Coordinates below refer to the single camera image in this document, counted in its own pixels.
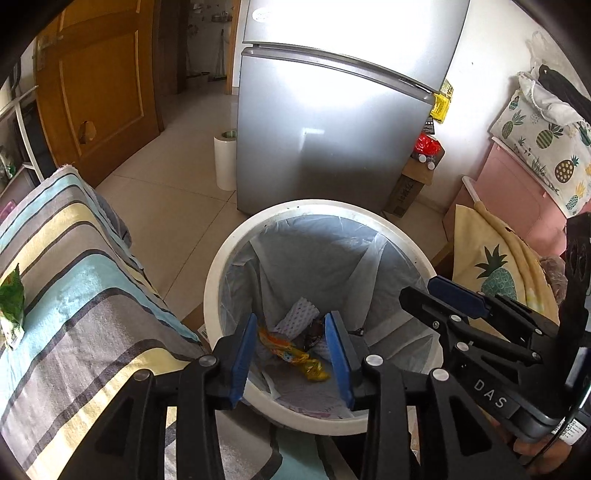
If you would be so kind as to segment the right hand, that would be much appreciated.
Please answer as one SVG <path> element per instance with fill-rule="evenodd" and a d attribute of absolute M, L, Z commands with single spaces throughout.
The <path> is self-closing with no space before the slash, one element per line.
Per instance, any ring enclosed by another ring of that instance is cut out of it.
<path fill-rule="evenodd" d="M 532 479 L 591 480 L 590 433 L 573 446 L 558 439 L 527 469 Z"/>

